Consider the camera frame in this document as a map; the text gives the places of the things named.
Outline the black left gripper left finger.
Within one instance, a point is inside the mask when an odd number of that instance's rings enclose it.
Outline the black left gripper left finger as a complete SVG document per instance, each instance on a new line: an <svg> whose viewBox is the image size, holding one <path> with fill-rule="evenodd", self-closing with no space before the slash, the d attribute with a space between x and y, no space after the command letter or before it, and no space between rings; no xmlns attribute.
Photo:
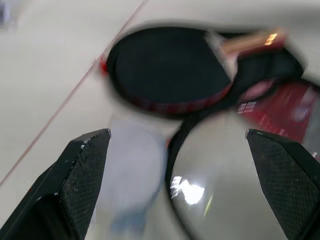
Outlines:
<svg viewBox="0 0 320 240"><path fill-rule="evenodd" d="M85 240L110 139L104 128L71 140L0 228L0 240Z"/></svg>

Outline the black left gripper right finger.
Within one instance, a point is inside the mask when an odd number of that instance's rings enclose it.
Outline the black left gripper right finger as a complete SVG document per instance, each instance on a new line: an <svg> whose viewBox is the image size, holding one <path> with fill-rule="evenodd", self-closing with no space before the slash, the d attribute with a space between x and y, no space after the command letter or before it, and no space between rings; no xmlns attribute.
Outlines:
<svg viewBox="0 0 320 240"><path fill-rule="evenodd" d="M320 162L300 143L249 129L262 192L288 240L320 240Z"/></svg>

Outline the black red paddle case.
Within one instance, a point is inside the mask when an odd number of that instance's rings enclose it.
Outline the black red paddle case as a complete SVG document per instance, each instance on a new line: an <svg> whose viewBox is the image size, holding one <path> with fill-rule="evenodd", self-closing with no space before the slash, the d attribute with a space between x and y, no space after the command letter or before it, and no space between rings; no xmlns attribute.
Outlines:
<svg viewBox="0 0 320 240"><path fill-rule="evenodd" d="M241 55L229 92L184 120L165 186L186 240L288 240L260 185L250 129L300 143L320 163L320 86L288 49Z"/></svg>

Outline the black red table tennis paddle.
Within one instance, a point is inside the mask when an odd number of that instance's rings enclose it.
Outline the black red table tennis paddle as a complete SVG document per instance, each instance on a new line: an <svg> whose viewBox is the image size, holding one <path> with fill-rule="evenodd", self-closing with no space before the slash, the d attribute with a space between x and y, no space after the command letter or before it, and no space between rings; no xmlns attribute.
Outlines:
<svg viewBox="0 0 320 240"><path fill-rule="evenodd" d="M138 108L184 114L213 105L230 91L239 56L282 48L286 38L279 28L231 38L190 27L145 28L117 41L100 69Z"/></svg>

